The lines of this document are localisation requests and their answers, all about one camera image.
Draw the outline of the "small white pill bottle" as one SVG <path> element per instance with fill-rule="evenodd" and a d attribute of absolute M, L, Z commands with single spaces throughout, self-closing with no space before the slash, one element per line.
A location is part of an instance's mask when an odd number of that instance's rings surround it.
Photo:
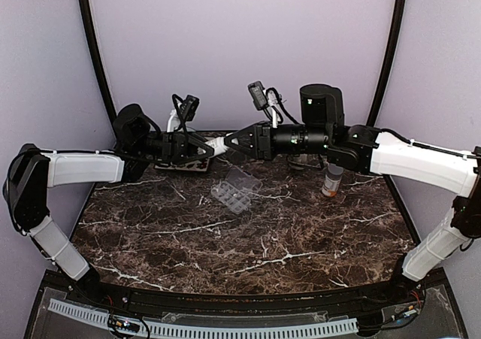
<path fill-rule="evenodd" d="M 229 147 L 225 145 L 225 137 L 212 138 L 206 142 L 206 145 L 213 149 L 212 157 L 220 156 L 229 150 Z"/>

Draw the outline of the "clear plastic pill organizer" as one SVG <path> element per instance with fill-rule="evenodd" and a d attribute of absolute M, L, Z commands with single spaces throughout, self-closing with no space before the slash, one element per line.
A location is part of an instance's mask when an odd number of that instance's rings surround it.
<path fill-rule="evenodd" d="M 262 182 L 259 179 L 247 171 L 233 167 L 224 180 L 211 188 L 210 193 L 232 213 L 239 214 L 250 208 L 251 199 L 261 188 Z"/>

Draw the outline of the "orange pill bottle grey cap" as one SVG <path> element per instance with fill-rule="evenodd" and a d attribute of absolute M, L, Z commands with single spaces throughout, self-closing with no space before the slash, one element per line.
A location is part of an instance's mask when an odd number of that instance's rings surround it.
<path fill-rule="evenodd" d="M 342 176 L 342 167 L 329 164 L 325 172 L 325 179 L 321 189 L 322 194 L 329 198 L 336 196 Z"/>

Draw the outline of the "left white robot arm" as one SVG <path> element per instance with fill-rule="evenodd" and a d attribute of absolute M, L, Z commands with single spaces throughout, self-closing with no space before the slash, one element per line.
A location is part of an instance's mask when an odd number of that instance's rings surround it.
<path fill-rule="evenodd" d="M 125 106 L 113 121 L 113 150 L 42 150 L 25 144 L 12 160 L 3 187 L 14 228 L 29 236 L 47 259 L 78 282 L 90 306 L 106 299 L 92 266 L 53 221 L 47 190 L 78 183 L 133 183 L 150 165 L 184 165 L 214 156 L 215 143 L 188 131 L 163 132 L 139 104 Z"/>

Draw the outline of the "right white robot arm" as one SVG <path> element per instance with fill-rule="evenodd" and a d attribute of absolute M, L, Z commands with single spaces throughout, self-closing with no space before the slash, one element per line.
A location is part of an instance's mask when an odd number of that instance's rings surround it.
<path fill-rule="evenodd" d="M 390 304 L 400 304 L 413 283 L 462 244 L 480 237 L 480 148 L 450 150 L 407 139 L 391 129 L 348 126 L 340 89 L 312 83 L 300 89 L 300 124 L 260 122 L 228 135 L 227 147 L 254 159 L 277 154 L 318 154 L 361 174 L 378 174 L 427 183 L 455 194 L 442 222 L 401 262 L 383 289 Z"/>

